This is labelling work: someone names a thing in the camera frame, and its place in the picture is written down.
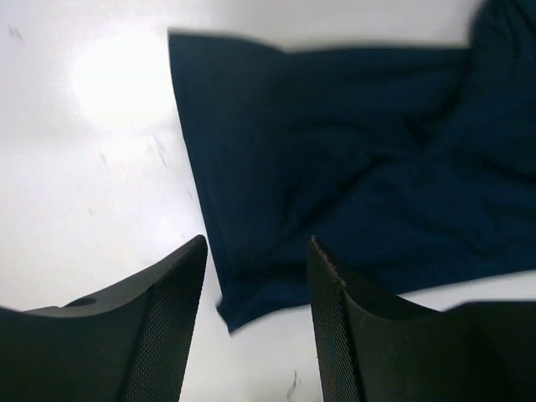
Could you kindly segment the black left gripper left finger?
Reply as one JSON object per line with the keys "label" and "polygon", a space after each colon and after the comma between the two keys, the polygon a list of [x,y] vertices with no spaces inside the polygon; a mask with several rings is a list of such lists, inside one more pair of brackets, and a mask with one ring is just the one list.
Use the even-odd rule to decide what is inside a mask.
{"label": "black left gripper left finger", "polygon": [[3,308],[2,400],[178,400],[207,255],[206,239],[196,236],[63,307]]}

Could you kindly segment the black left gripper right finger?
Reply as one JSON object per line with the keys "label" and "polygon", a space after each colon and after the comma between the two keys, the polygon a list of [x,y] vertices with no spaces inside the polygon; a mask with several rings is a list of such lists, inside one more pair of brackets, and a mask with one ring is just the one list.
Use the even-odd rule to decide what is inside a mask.
{"label": "black left gripper right finger", "polygon": [[320,240],[307,259],[326,401],[532,401],[535,304],[439,312],[348,269]]}

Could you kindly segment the navy blue shorts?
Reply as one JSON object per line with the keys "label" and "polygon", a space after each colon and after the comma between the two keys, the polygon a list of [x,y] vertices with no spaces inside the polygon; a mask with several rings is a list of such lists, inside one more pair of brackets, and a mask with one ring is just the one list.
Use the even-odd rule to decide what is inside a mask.
{"label": "navy blue shorts", "polygon": [[308,303],[314,236],[397,294],[534,268],[534,2],[459,49],[168,43],[230,331]]}

